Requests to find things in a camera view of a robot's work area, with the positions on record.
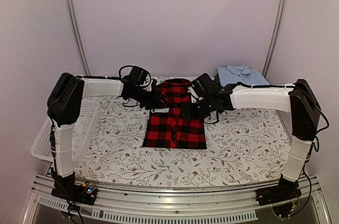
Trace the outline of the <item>red black plaid shirt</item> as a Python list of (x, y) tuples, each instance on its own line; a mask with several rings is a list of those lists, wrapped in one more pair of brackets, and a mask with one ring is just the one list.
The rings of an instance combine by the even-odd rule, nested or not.
[(149, 113), (143, 147), (207, 149), (203, 121), (181, 117), (181, 107), (191, 102), (186, 89), (190, 83), (186, 78), (174, 78), (155, 86), (160, 103)]

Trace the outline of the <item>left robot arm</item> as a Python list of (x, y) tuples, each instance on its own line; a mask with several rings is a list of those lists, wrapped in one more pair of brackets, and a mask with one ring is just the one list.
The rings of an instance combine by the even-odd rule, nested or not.
[(138, 66), (130, 68), (130, 73), (125, 77), (62, 73), (48, 98), (52, 177), (55, 188), (68, 200), (75, 199), (79, 194), (72, 164), (72, 137), (82, 100), (88, 97), (115, 96), (135, 100), (141, 108), (146, 109), (160, 104), (161, 94), (155, 89), (155, 80), (150, 79), (148, 84), (145, 83), (150, 78), (150, 73)]

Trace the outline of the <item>light blue shirt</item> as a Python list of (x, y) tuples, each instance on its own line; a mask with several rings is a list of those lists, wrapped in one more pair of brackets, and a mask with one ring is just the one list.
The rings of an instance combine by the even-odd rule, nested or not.
[(221, 86), (243, 83), (245, 85), (268, 85), (269, 82), (258, 70), (252, 70), (248, 66), (230, 66), (217, 68)]

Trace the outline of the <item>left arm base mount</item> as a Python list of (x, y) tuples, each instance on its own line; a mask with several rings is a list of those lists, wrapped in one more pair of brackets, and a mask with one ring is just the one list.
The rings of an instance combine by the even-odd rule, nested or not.
[(70, 202), (94, 205), (97, 197), (97, 186), (88, 182), (75, 184), (73, 181), (55, 181), (51, 195)]

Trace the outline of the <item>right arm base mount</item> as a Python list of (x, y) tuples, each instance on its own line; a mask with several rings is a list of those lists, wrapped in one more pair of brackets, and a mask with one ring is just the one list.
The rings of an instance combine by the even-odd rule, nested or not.
[(272, 208), (275, 216), (290, 218), (300, 203), (301, 190), (298, 182), (280, 180), (278, 185), (256, 190), (259, 206), (278, 204)]

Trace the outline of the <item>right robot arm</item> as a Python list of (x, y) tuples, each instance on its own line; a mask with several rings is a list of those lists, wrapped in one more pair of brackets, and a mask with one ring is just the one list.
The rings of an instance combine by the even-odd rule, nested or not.
[(181, 106), (181, 117), (204, 119), (210, 113), (238, 109), (277, 110), (291, 114), (292, 145), (286, 166), (276, 186), (258, 189), (257, 198), (284, 201), (300, 196), (298, 179), (313, 150), (319, 149), (317, 137), (320, 118), (325, 115), (304, 79), (285, 85), (246, 85), (238, 82), (221, 86), (207, 74), (187, 87), (193, 98)]

